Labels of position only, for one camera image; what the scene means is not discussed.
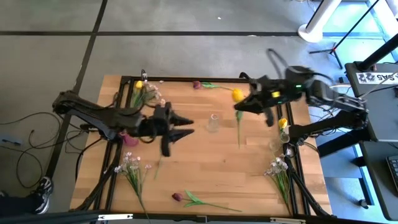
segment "tulip stem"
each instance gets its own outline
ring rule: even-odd
[[[206,202],[204,203],[204,205],[210,205],[210,206],[217,207],[217,208],[228,209],[228,210],[232,210],[232,211],[235,211],[235,212],[242,212],[242,211],[237,210],[237,209],[227,208],[227,207],[223,207],[223,206],[219,206],[219,205],[213,205],[213,204],[206,203]]]
[[[183,198],[182,200],[186,200],[186,201],[189,201],[189,202],[195,202],[195,201],[193,201],[191,199],[187,199],[187,198]],[[201,202],[201,203],[202,203],[202,205],[210,205],[210,206],[213,206],[213,207],[228,209],[228,210],[232,210],[232,211],[235,211],[235,212],[242,212],[242,211],[237,210],[237,209],[227,208],[227,207],[223,207],[223,206],[219,206],[219,205],[213,205],[213,204],[206,203],[206,202]]]

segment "tripod leg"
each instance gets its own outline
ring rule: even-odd
[[[325,52],[329,52],[329,51],[331,51],[331,50],[333,50],[333,49],[327,49],[327,50],[316,50],[316,51],[309,52],[309,53],[310,53],[310,54],[325,53]]]
[[[338,56],[337,56],[336,49],[333,49],[333,54],[334,54],[335,57],[336,57],[336,60],[337,60],[338,65],[340,66],[340,69],[343,69],[343,65],[341,64],[340,59],[339,59]]]

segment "wooden table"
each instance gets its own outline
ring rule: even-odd
[[[105,76],[97,104],[106,106],[118,91],[120,76]],[[190,118],[195,132],[171,146],[171,157],[162,159],[159,174],[154,179],[160,157],[160,138],[151,144],[139,143],[136,147],[123,146],[123,154],[132,152],[140,156],[144,164],[152,165],[146,179],[143,201],[148,213],[191,214],[191,215],[239,215],[239,216],[289,216],[275,183],[263,173],[274,158],[269,142],[278,138],[277,121],[273,127],[264,123],[264,115],[244,113],[241,121],[241,147],[238,147],[237,124],[234,117],[231,92],[225,89],[194,90],[190,82],[152,82],[159,87],[166,101],[180,116]],[[240,88],[248,95],[246,83],[217,83],[228,88]],[[308,124],[308,107],[303,100],[292,103],[295,124]],[[144,108],[144,114],[152,114],[151,108]],[[206,129],[211,114],[220,118],[217,133]],[[91,133],[87,144],[99,138]],[[315,145],[313,139],[307,140]],[[81,161],[78,179],[70,208],[79,206],[96,185],[105,152],[105,141],[87,150]],[[317,202],[331,213],[325,180],[318,153],[313,149],[300,147],[303,173],[306,185]],[[205,202],[242,210],[234,212],[222,208],[199,205],[185,208],[183,202],[171,198],[175,192],[185,195],[191,191]],[[100,208],[104,208],[106,185]],[[300,213],[303,213],[300,191],[295,189]],[[118,175],[114,188],[111,211],[142,213],[134,190],[128,181]]]

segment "label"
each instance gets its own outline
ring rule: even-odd
[[[359,84],[379,84],[384,81],[389,75],[392,73],[380,73],[380,72],[364,72],[357,73],[356,78],[358,79]],[[398,84],[398,74],[395,74],[388,78],[387,81],[383,83],[383,85],[391,85]]]

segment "sneaker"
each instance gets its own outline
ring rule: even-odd
[[[7,192],[0,190],[0,197],[8,197]]]
[[[36,194],[43,199],[43,202],[35,210],[36,214],[43,214],[49,209],[50,196],[53,192],[53,189],[54,185],[52,180],[48,177],[43,177],[43,179],[39,182],[39,186],[33,192],[33,194]]]

